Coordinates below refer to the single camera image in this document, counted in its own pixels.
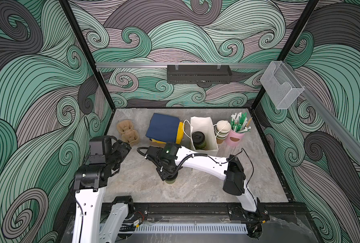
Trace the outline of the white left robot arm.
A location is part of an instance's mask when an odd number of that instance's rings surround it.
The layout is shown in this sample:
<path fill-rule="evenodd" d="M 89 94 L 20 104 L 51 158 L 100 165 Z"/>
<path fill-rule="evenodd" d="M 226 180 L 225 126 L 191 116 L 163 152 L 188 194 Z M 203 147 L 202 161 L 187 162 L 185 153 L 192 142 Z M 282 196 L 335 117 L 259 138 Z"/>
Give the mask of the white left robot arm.
<path fill-rule="evenodd" d="M 90 139 L 89 152 L 73 179 L 76 215 L 74 243 L 113 243 L 124 220 L 133 212 L 131 196 L 116 199 L 101 225 L 101 212 L 108 179 L 120 170 L 131 146 L 114 136 Z"/>

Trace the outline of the white paper takeout bag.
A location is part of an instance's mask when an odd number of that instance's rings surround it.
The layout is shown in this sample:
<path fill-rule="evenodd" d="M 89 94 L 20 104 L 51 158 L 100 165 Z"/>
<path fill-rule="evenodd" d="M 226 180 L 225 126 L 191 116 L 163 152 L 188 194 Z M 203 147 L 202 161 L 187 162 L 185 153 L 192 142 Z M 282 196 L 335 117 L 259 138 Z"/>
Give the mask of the white paper takeout bag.
<path fill-rule="evenodd" d="M 226 121 L 213 124 L 211 117 L 193 116 L 190 120 L 183 122 L 184 134 L 190 139 L 189 148 L 198 153 L 206 153 L 216 156 L 218 153 L 217 135 L 215 128 L 217 125 L 226 125 Z"/>

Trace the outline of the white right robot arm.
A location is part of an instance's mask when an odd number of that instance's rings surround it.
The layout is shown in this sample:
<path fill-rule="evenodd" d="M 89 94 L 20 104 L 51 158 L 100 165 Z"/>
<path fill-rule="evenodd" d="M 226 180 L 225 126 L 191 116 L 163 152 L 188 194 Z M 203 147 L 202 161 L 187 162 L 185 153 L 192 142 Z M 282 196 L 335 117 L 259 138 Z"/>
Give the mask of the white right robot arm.
<path fill-rule="evenodd" d="M 248 180 L 238 155 L 213 157 L 175 143 L 167 143 L 164 147 L 139 147 L 137 152 L 156 166 L 163 181 L 175 181 L 182 168 L 195 169 L 222 180 L 223 191 L 236 196 L 243 210 L 256 212 L 258 209 L 258 201 L 248 188 Z"/>

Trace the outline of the green paper coffee cup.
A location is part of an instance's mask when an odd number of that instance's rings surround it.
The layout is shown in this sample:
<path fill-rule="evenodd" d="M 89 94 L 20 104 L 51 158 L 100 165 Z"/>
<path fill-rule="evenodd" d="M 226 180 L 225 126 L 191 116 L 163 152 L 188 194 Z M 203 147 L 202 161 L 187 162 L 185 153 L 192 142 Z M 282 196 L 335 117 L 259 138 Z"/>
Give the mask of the green paper coffee cup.
<path fill-rule="evenodd" d="M 207 142 L 205 140 L 202 140 L 200 142 L 195 142 L 194 147 L 197 150 L 205 150 L 207 148 Z"/>

